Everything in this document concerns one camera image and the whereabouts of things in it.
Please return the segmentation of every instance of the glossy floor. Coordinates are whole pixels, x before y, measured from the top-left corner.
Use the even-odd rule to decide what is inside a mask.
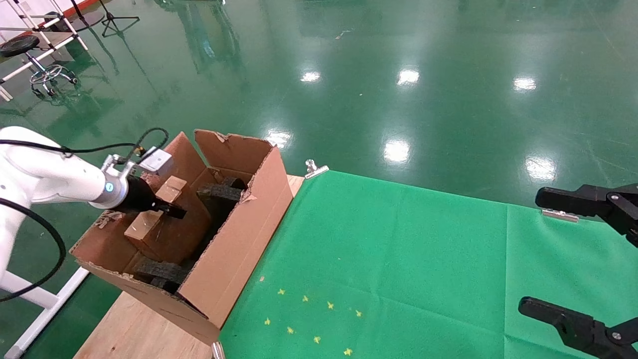
[[[72,148],[133,141],[152,126],[209,128],[277,143],[291,174],[313,158],[525,206],[542,186],[638,181],[636,2],[225,2],[111,2],[115,15],[142,20],[121,36],[82,33],[92,57],[71,47],[68,64],[82,85],[60,84],[55,100],[17,95],[0,105],[2,125]],[[20,81],[8,86],[19,92]],[[38,211],[68,245],[98,214],[80,204]],[[35,280],[54,253],[26,224],[10,269]],[[67,260],[45,287],[59,289],[74,269]],[[72,357],[117,293],[89,279],[27,357]],[[0,349],[36,314],[2,303]]]

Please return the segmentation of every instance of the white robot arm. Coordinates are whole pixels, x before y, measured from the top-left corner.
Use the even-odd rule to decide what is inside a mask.
[[[144,180],[130,175],[138,166],[158,174],[167,170],[172,157],[160,149],[151,148],[139,163],[128,161],[124,169],[118,171],[115,165],[121,157],[117,155],[109,155],[100,169],[69,153],[3,144],[3,140],[55,148],[60,145],[26,128],[0,129],[0,198],[22,207],[30,208],[32,203],[88,202],[97,208],[123,212],[162,210],[177,218],[185,214],[182,209],[155,197]],[[23,213],[0,206],[0,280],[24,218]]]

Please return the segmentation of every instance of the cardboard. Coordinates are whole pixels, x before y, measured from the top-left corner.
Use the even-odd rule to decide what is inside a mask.
[[[279,149],[267,141],[207,130],[197,130],[195,140],[210,167],[180,133],[165,148],[174,158],[172,170],[162,177],[144,176],[154,190],[170,176],[184,180],[193,192],[205,183],[219,183],[224,176],[242,178],[248,189],[176,295],[128,273],[144,257],[124,235],[134,215],[104,213],[100,225],[92,225],[70,252],[91,273],[210,345],[283,218],[292,193]]]

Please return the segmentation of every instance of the green cloth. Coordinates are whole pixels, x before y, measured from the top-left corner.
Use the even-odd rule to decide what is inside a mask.
[[[605,223],[329,171],[303,184],[220,340],[242,359],[348,348],[352,358],[591,358],[518,313],[519,300],[612,326],[638,314],[637,273],[638,250]]]

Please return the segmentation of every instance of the stool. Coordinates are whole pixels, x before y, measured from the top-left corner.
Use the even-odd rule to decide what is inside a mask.
[[[68,82],[72,84],[77,84],[79,82],[77,77],[66,67],[61,65],[50,65],[44,67],[38,61],[38,59],[28,53],[29,50],[35,49],[39,43],[40,38],[35,35],[18,36],[0,46],[0,56],[13,57],[20,54],[24,54],[25,56],[27,56],[29,61],[37,69],[37,71],[29,79],[29,82],[31,83],[31,91],[37,96],[43,95],[39,89],[35,88],[35,85],[42,85],[49,96],[55,95],[55,90],[53,89],[53,87],[47,87],[47,82],[50,82],[51,85],[54,85],[54,78],[58,76],[64,77]]]

